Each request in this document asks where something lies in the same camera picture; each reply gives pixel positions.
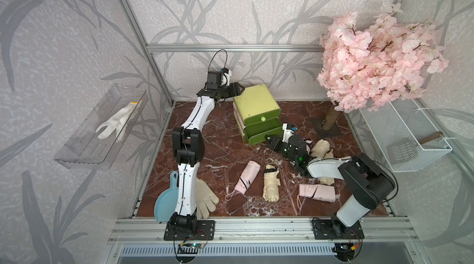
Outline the cream umbrella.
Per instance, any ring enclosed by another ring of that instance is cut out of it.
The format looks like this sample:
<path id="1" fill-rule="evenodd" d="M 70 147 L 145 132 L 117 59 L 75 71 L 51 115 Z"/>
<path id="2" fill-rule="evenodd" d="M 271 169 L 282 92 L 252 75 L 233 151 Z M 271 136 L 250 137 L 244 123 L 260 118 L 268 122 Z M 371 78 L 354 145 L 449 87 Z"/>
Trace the cream umbrella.
<path id="1" fill-rule="evenodd" d="M 322 185 L 332 186 L 335 183 L 335 179 L 329 177 L 320 177 L 318 178 L 318 182 Z"/>
<path id="2" fill-rule="evenodd" d="M 334 158 L 333 150 L 330 149 L 330 143 L 324 139 L 317 141 L 316 145 L 311 149 L 311 156 L 316 159 Z"/>
<path id="3" fill-rule="evenodd" d="M 280 179 L 278 178 L 279 170 L 276 166 L 268 164 L 264 170 L 264 188 L 263 198 L 267 202 L 278 202 Z"/>

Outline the green drawer cabinet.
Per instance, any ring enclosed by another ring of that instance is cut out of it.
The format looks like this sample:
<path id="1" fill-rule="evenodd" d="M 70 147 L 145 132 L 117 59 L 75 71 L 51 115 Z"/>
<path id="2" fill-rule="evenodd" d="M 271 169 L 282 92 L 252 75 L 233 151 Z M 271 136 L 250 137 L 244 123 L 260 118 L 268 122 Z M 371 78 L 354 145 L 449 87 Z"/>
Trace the green drawer cabinet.
<path id="1" fill-rule="evenodd" d="M 283 136 L 281 108 L 267 85 L 247 87 L 233 98 L 233 115 L 243 140 L 249 145 L 264 143 L 268 136 Z"/>

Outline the green top drawer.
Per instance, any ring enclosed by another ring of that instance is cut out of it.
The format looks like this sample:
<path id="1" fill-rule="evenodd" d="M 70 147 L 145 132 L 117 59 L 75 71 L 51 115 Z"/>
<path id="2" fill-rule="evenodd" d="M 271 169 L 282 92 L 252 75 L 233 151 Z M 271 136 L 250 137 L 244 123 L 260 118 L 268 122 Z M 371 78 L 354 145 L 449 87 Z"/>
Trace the green top drawer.
<path id="1" fill-rule="evenodd" d="M 268 111 L 246 111 L 242 118 L 244 126 L 249 126 L 259 122 L 265 122 L 266 119 L 278 118 L 280 116 L 281 109 L 271 109 Z"/>

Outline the green bottom drawer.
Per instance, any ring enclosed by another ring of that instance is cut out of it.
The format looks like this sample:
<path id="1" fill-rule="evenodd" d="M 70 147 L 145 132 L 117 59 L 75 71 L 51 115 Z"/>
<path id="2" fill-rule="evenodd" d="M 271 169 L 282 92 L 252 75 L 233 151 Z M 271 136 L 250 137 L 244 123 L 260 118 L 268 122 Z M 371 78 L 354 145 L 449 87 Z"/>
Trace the green bottom drawer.
<path id="1" fill-rule="evenodd" d="M 248 138 L 249 145 L 257 145 L 260 143 L 265 143 L 268 136 L 282 136 L 283 129 L 282 127 L 278 128 L 245 128 L 245 134 Z"/>

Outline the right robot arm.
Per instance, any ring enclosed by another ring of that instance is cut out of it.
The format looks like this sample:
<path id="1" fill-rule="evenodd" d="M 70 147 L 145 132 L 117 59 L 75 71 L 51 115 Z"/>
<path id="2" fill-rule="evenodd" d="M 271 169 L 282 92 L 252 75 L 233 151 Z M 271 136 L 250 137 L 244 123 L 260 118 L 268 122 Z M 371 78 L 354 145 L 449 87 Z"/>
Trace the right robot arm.
<path id="1" fill-rule="evenodd" d="M 318 159 L 308 154 L 307 143 L 298 135 L 268 135 L 266 143 L 303 177 L 345 182 L 350 198 L 330 220 L 316 220 L 317 229 L 328 227 L 336 238 L 350 233 L 362 217 L 375 210 L 397 188 L 395 180 L 364 153 L 342 159 Z"/>

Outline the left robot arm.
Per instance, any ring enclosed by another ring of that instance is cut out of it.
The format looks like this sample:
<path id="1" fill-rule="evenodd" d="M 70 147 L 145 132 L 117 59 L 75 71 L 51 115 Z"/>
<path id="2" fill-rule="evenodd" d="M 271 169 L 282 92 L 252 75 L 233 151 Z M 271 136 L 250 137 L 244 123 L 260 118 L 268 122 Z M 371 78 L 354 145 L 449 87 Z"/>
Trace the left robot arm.
<path id="1" fill-rule="evenodd" d="M 207 219 L 219 202 L 206 182 L 197 178 L 197 172 L 205 153 L 201 130 L 208 116 L 220 100 L 239 96 L 245 90 L 241 84 L 230 82 L 231 75 L 232 71 L 227 68 L 209 71 L 204 88 L 197 93 L 196 105 L 190 116 L 182 126 L 173 129 L 179 193 L 170 223 L 178 231 L 195 234 L 198 220 Z"/>

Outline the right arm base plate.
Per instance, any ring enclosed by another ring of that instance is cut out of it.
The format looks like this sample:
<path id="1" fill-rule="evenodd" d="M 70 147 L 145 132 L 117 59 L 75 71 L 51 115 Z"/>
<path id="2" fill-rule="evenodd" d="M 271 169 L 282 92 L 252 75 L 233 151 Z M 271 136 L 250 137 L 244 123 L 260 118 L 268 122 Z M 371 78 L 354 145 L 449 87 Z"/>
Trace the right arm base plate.
<path id="1" fill-rule="evenodd" d="M 311 226 L 315 239 L 337 240 L 337 239 L 360 239 L 365 238 L 360 221 L 353 226 L 346 227 L 337 219 L 313 218 Z"/>

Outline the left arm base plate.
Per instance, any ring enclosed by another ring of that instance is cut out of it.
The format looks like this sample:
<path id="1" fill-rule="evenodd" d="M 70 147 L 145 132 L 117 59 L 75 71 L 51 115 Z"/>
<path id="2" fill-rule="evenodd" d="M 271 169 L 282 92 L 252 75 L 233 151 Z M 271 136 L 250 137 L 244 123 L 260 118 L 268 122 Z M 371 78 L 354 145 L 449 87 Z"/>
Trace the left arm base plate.
<path id="1" fill-rule="evenodd" d="M 198 220 L 190 225 L 174 225 L 167 223 L 164 233 L 165 241 L 202 240 L 212 241 L 216 230 L 215 220 Z"/>

